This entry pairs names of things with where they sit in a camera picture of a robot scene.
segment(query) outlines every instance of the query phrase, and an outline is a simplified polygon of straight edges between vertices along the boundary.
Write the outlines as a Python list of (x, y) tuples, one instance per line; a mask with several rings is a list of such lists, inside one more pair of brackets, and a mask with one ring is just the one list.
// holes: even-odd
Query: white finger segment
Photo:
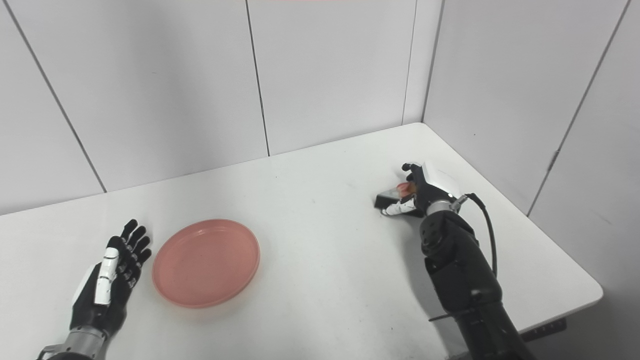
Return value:
[(98, 305), (109, 305), (111, 303), (111, 284), (116, 278), (119, 255), (118, 249), (113, 247), (108, 247), (104, 252), (93, 298), (93, 302)]

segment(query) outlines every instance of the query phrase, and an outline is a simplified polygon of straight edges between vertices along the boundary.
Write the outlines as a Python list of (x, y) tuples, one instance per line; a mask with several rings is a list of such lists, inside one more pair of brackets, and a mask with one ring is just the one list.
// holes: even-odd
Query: white table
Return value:
[[(495, 226), (504, 305), (521, 331), (597, 302), (602, 289), (549, 237), (424, 124), (0, 217), (3, 356), (35, 358), (67, 335), (71, 298), (87, 266), (130, 218), (152, 249), (208, 218), (258, 238), (260, 267), (237, 297), (183, 309), (155, 291), (152, 258), (107, 359), (436, 359), (465, 351), (442, 315), (419, 249), (419, 219), (372, 207), (400, 183), (405, 161), (430, 160), (476, 192)], [(485, 254), (486, 226), (461, 215)]]

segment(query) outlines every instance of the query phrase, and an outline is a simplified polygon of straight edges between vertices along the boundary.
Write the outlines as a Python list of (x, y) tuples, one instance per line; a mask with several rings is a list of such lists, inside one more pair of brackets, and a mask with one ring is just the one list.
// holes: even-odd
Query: robotic hand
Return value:
[[(424, 264), (447, 312), (432, 321), (452, 316), (474, 360), (533, 360), (502, 305), (493, 229), (482, 201), (473, 193), (456, 198), (455, 191), (435, 186), (431, 178), (438, 174), (433, 169), (427, 173), (418, 164), (406, 163), (403, 170), (410, 174), (408, 183), (399, 185), (396, 191), (401, 199), (381, 211), (385, 215), (425, 216), (420, 225)], [(382, 207), (382, 195), (376, 207)], [(487, 220), (493, 269), (480, 250), (474, 230), (458, 215), (467, 199), (478, 204)]]
[(74, 297), (64, 344), (45, 347), (38, 360), (91, 360), (105, 341), (120, 330), (127, 316), (127, 301), (140, 278), (142, 265), (151, 256), (144, 226), (131, 220), (122, 235), (112, 237), (102, 262), (92, 266), (84, 277), (84, 286)]

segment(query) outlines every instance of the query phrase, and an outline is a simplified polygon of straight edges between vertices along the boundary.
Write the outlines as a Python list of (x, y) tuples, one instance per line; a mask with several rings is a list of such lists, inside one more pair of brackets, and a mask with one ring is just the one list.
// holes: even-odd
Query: silver forearm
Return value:
[(42, 351), (51, 356), (65, 352), (73, 352), (84, 355), (90, 359), (95, 358), (106, 340), (106, 335), (90, 326), (80, 326), (71, 329), (67, 340), (63, 344), (45, 347)]

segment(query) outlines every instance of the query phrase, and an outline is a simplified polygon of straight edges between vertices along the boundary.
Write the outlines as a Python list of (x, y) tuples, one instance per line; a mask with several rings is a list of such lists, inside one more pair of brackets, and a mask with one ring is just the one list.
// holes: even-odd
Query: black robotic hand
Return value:
[(384, 215), (418, 213), (424, 216), (433, 204), (448, 208), (456, 201), (451, 192), (457, 192), (458, 185), (446, 174), (433, 167), (426, 170), (423, 165), (416, 163), (405, 163), (402, 170), (410, 173), (406, 177), (407, 183), (397, 187), (401, 199), (382, 209)]
[(74, 302), (66, 342), (45, 347), (38, 359), (46, 354), (53, 354), (52, 360), (93, 359), (104, 342), (120, 330), (131, 291), (151, 256), (146, 231), (132, 219), (120, 236), (109, 240), (102, 262), (93, 266)]

